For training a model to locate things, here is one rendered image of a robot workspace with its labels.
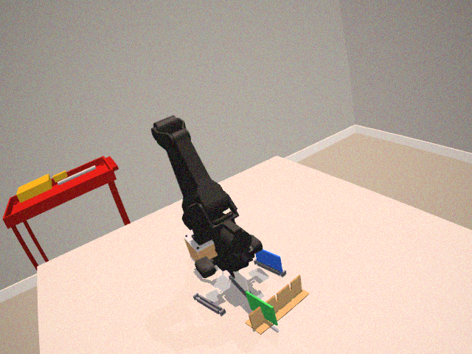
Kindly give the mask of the green notched board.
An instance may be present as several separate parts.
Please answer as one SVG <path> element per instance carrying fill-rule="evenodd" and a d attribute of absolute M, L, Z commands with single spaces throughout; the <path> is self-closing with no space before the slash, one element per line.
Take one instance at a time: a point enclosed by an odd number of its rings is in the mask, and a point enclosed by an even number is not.
<path fill-rule="evenodd" d="M 275 324 L 277 326 L 278 324 L 277 318 L 275 316 L 274 307 L 264 302 L 260 298 L 256 297 L 255 295 L 249 293 L 248 291 L 245 291 L 245 293 L 249 301 L 249 307 L 251 308 L 251 310 L 254 311 L 260 306 L 264 315 L 264 319 L 269 320 L 272 324 Z"/>

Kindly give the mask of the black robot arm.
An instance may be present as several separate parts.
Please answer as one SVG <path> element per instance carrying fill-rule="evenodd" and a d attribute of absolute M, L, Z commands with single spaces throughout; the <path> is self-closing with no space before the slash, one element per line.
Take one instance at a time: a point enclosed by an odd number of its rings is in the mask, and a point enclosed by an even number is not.
<path fill-rule="evenodd" d="M 155 122 L 151 133 L 167 151 L 183 195 L 184 225 L 192 230 L 200 246 L 213 240 L 222 242 L 223 258 L 231 270 L 239 271 L 253 261 L 252 236 L 235 223 L 237 207 L 219 183 L 213 181 L 194 148 L 184 120 L 174 115 Z M 224 214 L 226 210 L 231 212 Z M 212 237 L 212 238 L 211 238 Z"/>

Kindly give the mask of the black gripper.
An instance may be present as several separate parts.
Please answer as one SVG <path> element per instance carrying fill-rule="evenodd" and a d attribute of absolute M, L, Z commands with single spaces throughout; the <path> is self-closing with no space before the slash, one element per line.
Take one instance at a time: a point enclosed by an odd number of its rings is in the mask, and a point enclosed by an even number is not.
<path fill-rule="evenodd" d="M 258 240 L 254 235 L 252 236 L 252 243 L 251 247 L 253 248 L 254 253 L 258 253 L 259 251 L 263 250 L 263 245 L 260 240 Z M 211 237 L 212 238 L 212 237 Z M 212 238 L 213 240 L 213 238 Z M 215 244 L 215 251 L 217 252 L 217 256 L 213 257 L 212 259 L 208 259 L 207 256 L 200 258 L 195 261 L 195 267 L 198 272 L 201 274 L 203 278 L 211 277 L 215 274 L 216 269 L 215 266 L 219 267 L 220 270 L 225 271 L 227 270 L 228 273 L 235 278 L 233 270 L 231 270 L 229 264 L 227 263 L 226 259 L 223 258 L 222 255 L 222 247 L 225 246 L 222 242 L 213 240 Z"/>

